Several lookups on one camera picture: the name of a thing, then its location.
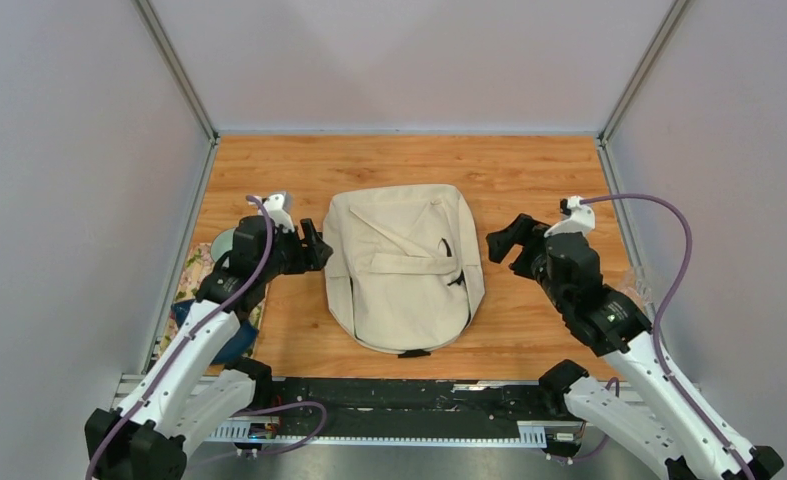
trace wooden table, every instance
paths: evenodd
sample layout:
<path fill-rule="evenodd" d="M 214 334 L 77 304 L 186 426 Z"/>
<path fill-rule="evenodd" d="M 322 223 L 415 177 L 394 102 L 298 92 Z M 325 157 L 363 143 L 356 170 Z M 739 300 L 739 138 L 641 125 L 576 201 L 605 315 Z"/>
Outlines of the wooden table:
<path fill-rule="evenodd" d="M 232 136 L 216 156 L 194 242 L 209 242 L 254 210 L 244 196 L 288 190 L 293 220 L 318 229 L 331 197 L 388 185 L 448 183 L 463 193 L 481 240 L 487 293 L 472 325 L 430 357 L 399 359 L 358 345 L 328 312 L 322 273 L 279 277 L 266 299 L 256 358 L 280 376 L 536 380 L 564 358 L 613 374 L 573 339 L 530 280 L 487 260 L 487 233 L 525 212 L 549 223 L 569 195 L 608 193 L 589 137 Z M 596 206 L 591 245 L 607 282 L 628 268 L 614 211 Z"/>

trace gray floor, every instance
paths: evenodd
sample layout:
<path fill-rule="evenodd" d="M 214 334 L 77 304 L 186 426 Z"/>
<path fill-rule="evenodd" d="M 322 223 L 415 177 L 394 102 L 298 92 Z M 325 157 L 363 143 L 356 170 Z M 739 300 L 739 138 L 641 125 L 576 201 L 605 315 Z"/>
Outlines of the gray floor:
<path fill-rule="evenodd" d="M 595 444 L 598 432 L 588 432 Z M 204 444 L 191 464 L 230 452 L 229 444 Z M 422 479 L 655 480 L 653 473 L 615 442 L 594 460 L 568 467 L 539 451 L 501 448 L 307 446 L 258 460 L 230 458 L 189 470 L 185 480 L 422 480 Z"/>

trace blue bowl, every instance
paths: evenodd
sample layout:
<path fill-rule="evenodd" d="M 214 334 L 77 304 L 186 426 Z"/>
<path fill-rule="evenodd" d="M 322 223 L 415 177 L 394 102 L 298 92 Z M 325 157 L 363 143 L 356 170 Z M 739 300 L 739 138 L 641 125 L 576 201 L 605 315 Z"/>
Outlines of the blue bowl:
<path fill-rule="evenodd" d="M 194 302 L 195 300 L 191 299 L 172 305 L 172 313 L 178 328 L 181 328 L 181 325 L 184 324 L 184 320 L 186 320 L 187 315 L 190 314 L 190 306 L 192 306 Z M 246 350 L 254 345 L 256 338 L 258 338 L 258 329 L 253 327 L 249 322 L 243 322 L 240 325 L 240 330 L 238 330 L 230 340 L 225 342 L 225 345 L 223 345 L 222 349 L 216 354 L 216 357 L 213 358 L 210 364 L 224 365 L 239 358 Z"/>

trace patterned placemat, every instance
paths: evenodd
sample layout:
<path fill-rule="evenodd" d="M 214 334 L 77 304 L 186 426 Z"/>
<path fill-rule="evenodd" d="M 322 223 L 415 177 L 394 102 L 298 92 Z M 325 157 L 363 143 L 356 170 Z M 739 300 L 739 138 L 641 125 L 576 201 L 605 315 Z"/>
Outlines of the patterned placemat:
<path fill-rule="evenodd" d="M 184 271 L 181 273 L 181 280 L 178 282 L 178 292 L 175 294 L 175 303 L 196 298 L 199 284 L 211 271 L 213 271 L 214 261 L 210 256 L 210 245 L 210 243 L 199 243 L 190 248 L 187 259 L 184 261 Z M 263 307 L 266 303 L 265 299 L 266 296 L 264 295 L 264 301 L 261 301 L 249 315 L 249 322 L 258 330 L 260 330 L 261 321 L 263 319 Z M 166 348 L 177 333 L 178 326 L 175 324 L 175 314 L 170 312 L 163 336 L 155 341 L 149 368 L 151 368 L 160 356 L 163 355 L 163 352 L 166 351 Z M 254 354 L 254 349 L 255 344 L 253 343 L 243 355 L 251 357 L 252 354 Z M 208 369 L 207 374 L 218 374 L 219 370 L 219 367 L 212 366 Z"/>

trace beige backpack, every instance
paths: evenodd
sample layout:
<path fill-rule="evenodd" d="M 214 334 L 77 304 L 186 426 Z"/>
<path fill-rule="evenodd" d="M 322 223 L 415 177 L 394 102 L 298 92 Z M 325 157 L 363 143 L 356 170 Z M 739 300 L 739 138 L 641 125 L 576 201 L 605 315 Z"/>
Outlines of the beige backpack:
<path fill-rule="evenodd" d="M 358 343 L 402 357 L 455 341 L 484 296 L 475 223 L 451 185 L 336 195 L 323 223 L 334 255 L 328 307 Z"/>

